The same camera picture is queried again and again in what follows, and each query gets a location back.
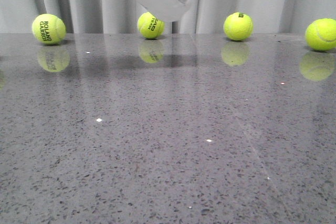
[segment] fluorescent yellow ball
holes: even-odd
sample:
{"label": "fluorescent yellow ball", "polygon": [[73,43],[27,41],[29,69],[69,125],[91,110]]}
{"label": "fluorescent yellow ball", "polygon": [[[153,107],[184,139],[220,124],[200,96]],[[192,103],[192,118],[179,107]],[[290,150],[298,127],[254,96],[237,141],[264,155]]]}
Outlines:
{"label": "fluorescent yellow ball", "polygon": [[230,67],[241,66],[247,61],[249,53],[246,43],[229,41],[222,47],[222,60]]}
{"label": "fluorescent yellow ball", "polygon": [[302,57],[299,68],[306,79],[322,81],[334,72],[335,57],[333,54],[308,52]]}
{"label": "fluorescent yellow ball", "polygon": [[336,47],[336,20],[317,19],[306,30],[307,44],[317,51],[327,51]]}
{"label": "fluorescent yellow ball", "polygon": [[156,63],[163,59],[164,47],[159,40],[144,40],[139,46],[139,56],[147,63]]}
{"label": "fluorescent yellow ball", "polygon": [[155,18],[151,13],[142,14],[138,19],[138,30],[143,37],[155,39],[164,30],[164,22]]}
{"label": "fluorescent yellow ball", "polygon": [[53,14],[37,16],[31,26],[34,36],[48,45],[60,43],[66,35],[63,21]]}
{"label": "fluorescent yellow ball", "polygon": [[70,63],[70,54],[62,46],[42,47],[38,52],[37,61],[48,72],[61,72]]}
{"label": "fluorescent yellow ball", "polygon": [[225,19],[223,29],[229,39],[243,40],[252,34],[253,22],[244,13],[233,13]]}

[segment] curtain fold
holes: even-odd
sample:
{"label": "curtain fold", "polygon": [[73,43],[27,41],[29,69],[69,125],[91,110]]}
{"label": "curtain fold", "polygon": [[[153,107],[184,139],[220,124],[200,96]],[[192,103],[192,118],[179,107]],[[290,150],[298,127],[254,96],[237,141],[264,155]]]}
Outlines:
{"label": "curtain fold", "polygon": [[[304,33],[318,18],[335,18],[334,0],[195,0],[190,10],[165,34],[223,33],[224,19],[244,12],[254,33]],[[135,0],[0,0],[0,33],[29,33],[34,18],[52,13],[63,19],[68,33],[137,33],[146,9]]]}

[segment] speckled stone surface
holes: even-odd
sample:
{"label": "speckled stone surface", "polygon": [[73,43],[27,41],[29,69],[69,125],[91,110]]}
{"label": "speckled stone surface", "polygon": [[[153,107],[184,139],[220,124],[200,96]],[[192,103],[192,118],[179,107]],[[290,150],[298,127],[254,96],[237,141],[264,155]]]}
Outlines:
{"label": "speckled stone surface", "polygon": [[0,223],[336,223],[335,55],[0,34]]}

